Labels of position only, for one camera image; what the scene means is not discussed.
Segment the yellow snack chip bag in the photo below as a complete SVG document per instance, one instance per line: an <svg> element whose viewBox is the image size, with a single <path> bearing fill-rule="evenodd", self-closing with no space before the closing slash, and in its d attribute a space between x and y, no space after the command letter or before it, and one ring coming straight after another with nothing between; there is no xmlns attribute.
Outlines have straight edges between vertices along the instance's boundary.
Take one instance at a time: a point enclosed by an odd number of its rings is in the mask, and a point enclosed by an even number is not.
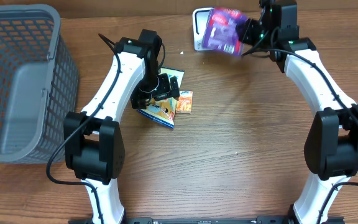
<svg viewBox="0 0 358 224"><path fill-rule="evenodd" d="M168 78L176 77L178 81L178 86L181 86L181 81L183 79L185 71L169 67L162 67L160 73L166 73L168 75ZM173 120L175 116L176 106L177 100L174 98L167 98L160 101L155 101L154 99L152 99L151 103L147 105L145 110L137 111L146 118L173 129Z"/></svg>

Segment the red purple Carefree pack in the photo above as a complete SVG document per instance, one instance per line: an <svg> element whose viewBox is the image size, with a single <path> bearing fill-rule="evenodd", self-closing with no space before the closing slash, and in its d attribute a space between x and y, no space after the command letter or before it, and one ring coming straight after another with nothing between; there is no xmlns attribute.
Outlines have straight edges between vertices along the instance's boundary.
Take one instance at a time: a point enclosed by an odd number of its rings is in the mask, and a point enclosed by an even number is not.
<svg viewBox="0 0 358 224"><path fill-rule="evenodd" d="M247 20L248 17L237 9L213 8L206 23L202 48L240 56L243 46L236 27L243 25Z"/></svg>

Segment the orange small packet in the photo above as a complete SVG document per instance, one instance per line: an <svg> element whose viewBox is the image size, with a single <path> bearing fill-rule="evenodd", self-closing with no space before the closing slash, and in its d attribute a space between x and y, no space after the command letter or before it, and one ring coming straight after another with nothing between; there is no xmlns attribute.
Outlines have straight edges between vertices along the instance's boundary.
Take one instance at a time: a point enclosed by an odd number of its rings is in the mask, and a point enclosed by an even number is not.
<svg viewBox="0 0 358 224"><path fill-rule="evenodd" d="M180 91L180 96L177 100L177 113L190 114L193 104L193 92L192 91Z"/></svg>

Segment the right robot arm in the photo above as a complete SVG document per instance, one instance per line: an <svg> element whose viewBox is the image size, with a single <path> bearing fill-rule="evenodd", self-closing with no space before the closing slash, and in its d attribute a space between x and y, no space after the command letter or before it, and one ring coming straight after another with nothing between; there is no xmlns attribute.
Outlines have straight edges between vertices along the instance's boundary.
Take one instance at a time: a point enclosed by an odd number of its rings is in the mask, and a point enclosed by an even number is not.
<svg viewBox="0 0 358 224"><path fill-rule="evenodd" d="M358 104L325 69L316 46L300 37L296 1L260 1L260 18L237 25L246 53L267 52L298 87L314 115L304 145L310 171L300 197L290 205L284 223L343 223L328 211L358 172Z"/></svg>

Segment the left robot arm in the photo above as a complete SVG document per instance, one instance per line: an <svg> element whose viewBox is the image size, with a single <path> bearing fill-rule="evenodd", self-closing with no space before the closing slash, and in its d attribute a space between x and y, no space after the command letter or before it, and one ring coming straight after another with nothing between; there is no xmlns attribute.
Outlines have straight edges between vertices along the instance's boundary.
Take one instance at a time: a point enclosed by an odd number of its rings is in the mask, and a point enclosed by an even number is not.
<svg viewBox="0 0 358 224"><path fill-rule="evenodd" d="M64 119L65 164L88 192L93 210L88 223L124 223L117 187L125 159L119 127L124 109L130 103L142 110L152 101L178 98L180 91L176 77L160 73L157 57L164 45L155 31L144 29L138 39L116 43L100 38L113 52L112 65L94 98Z"/></svg>

